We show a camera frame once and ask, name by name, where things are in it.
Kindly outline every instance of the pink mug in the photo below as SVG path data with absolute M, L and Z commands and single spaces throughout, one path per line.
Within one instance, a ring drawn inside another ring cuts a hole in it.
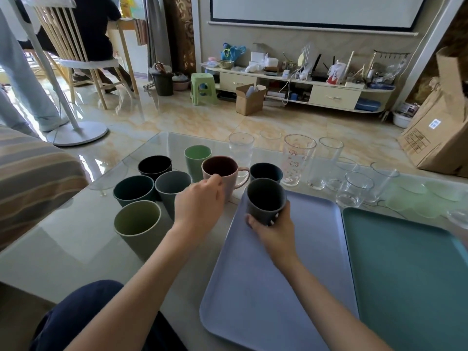
M 203 178 L 207 180 L 214 174 L 221 176 L 224 183 L 225 203 L 231 198 L 233 191 L 242 187 L 250 178 L 248 167 L 239 167 L 237 162 L 228 156 L 212 156 L 202 163 Z M 247 177 L 236 185 L 237 172 L 247 171 Z

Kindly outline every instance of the lavender tray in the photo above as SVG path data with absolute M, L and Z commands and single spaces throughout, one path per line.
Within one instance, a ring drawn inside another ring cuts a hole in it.
M 359 317 L 338 206 L 291 191 L 287 196 L 302 263 Z M 244 194 L 200 305 L 203 326 L 255 351 L 328 350 L 290 285 L 245 223 L 245 211 Z

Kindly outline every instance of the person's left hand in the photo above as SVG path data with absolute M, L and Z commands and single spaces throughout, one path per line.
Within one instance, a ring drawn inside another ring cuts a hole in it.
M 219 175 L 191 184 L 175 198 L 173 230 L 184 242 L 198 245 L 214 227 L 224 209 L 223 182 Z

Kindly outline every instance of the striped sofa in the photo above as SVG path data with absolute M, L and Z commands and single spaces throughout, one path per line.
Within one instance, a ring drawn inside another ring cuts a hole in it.
M 0 251 L 87 185 L 72 155 L 0 125 Z

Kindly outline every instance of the teal tray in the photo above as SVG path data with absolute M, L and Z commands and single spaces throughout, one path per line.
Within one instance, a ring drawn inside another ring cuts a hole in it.
M 468 253 L 446 230 L 342 212 L 360 319 L 395 351 L 468 350 Z

